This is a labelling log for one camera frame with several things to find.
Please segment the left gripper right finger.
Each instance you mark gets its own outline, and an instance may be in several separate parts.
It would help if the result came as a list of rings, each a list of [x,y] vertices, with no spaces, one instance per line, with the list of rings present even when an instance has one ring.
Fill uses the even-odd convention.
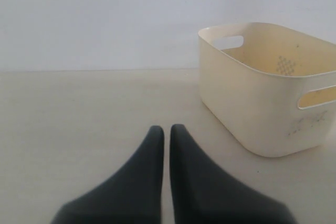
[[[288,207],[235,179],[195,142],[183,124],[170,133],[175,223],[293,223]]]

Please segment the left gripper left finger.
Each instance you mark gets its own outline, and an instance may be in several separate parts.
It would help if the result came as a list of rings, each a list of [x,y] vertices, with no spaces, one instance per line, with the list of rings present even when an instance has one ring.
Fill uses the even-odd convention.
[[[105,182],[64,204],[53,223],[161,223],[164,132],[149,128],[139,148]]]

